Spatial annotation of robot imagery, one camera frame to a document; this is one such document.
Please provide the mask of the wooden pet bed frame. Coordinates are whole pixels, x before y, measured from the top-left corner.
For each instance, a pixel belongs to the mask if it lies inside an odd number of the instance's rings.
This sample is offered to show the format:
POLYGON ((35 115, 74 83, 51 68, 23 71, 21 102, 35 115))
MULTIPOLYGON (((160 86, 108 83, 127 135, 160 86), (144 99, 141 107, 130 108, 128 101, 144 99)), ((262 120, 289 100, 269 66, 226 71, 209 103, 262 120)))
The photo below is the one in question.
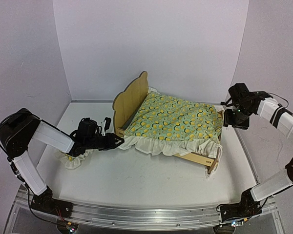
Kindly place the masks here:
MULTIPOLYGON (((113 125, 114 132, 116 135, 124 138, 124 132, 127 126, 132 121, 134 115, 136 114, 138 108, 145 100, 149 91, 157 90, 152 89, 148 85, 148 73, 143 71, 136 79, 134 79, 124 91, 120 92, 113 102, 113 125)), ((185 160, 189 160, 192 162, 196 162, 199 164, 203 164, 208 167, 207 173, 213 173, 219 163, 220 157, 217 158, 209 158, 207 156, 202 156, 197 153, 189 153, 184 156, 180 156, 179 154, 173 155, 179 158, 183 158, 185 160)))

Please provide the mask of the lemon print bed cushion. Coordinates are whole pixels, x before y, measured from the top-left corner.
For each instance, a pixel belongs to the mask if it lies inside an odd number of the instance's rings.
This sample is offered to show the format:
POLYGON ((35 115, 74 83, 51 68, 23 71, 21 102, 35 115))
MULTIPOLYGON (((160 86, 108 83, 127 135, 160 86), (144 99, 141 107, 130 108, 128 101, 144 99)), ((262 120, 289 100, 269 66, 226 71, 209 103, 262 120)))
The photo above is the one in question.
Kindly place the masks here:
POLYGON ((124 132, 119 147, 156 156, 197 153, 209 158, 222 155, 220 109, 149 91, 124 132))

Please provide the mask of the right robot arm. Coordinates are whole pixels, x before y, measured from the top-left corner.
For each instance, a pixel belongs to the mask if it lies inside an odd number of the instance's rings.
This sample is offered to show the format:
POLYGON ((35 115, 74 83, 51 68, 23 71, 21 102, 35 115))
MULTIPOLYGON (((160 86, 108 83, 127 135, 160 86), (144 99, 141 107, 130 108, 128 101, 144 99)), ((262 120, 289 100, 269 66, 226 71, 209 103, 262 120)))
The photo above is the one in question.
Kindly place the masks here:
MULTIPOLYGON (((221 102, 226 107, 223 126, 246 130, 250 126, 250 116, 258 115, 279 130, 293 145, 293 113, 286 106, 265 91, 251 92, 245 83, 237 83, 229 88, 230 98, 221 102)), ((236 205, 236 212, 247 216, 259 202, 271 195, 293 186, 293 157, 285 168, 266 181, 250 189, 252 198, 246 197, 236 205)))

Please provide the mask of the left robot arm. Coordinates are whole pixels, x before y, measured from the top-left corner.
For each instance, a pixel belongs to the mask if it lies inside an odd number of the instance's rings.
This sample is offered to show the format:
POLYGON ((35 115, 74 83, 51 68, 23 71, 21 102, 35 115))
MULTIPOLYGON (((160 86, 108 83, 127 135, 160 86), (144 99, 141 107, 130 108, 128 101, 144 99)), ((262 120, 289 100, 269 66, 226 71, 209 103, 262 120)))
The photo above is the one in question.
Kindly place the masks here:
POLYGON ((22 108, 0 123, 0 147, 7 155, 16 177, 34 195, 39 196, 37 205, 45 213, 51 213, 56 208, 56 202, 44 194, 48 186, 29 156, 29 143, 38 140, 71 157, 78 157, 87 150, 112 150, 123 144, 124 139, 108 132, 110 123, 109 117, 103 120, 102 125, 85 117, 80 120, 76 130, 67 134, 26 108, 22 108))

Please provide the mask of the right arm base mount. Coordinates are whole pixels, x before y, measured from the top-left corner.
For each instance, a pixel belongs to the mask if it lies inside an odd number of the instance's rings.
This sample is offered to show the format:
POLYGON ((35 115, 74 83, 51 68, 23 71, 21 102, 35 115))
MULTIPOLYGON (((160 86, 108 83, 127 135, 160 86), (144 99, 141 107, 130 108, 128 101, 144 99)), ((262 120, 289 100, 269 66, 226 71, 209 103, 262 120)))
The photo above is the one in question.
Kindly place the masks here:
POLYGON ((260 201, 255 201, 251 195, 251 188, 241 194, 240 202, 233 204, 220 204, 216 207, 220 213, 221 223, 240 221, 262 213, 260 201))

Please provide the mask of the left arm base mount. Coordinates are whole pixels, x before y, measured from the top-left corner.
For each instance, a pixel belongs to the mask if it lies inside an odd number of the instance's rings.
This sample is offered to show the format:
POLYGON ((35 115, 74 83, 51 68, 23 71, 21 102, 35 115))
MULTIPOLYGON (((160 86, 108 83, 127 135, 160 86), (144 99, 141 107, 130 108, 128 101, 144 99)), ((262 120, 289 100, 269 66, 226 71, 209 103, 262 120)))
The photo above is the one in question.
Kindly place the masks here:
POLYGON ((70 218, 73 203, 53 198, 52 190, 47 186, 41 195, 33 195, 30 208, 46 214, 57 215, 62 218, 70 218))

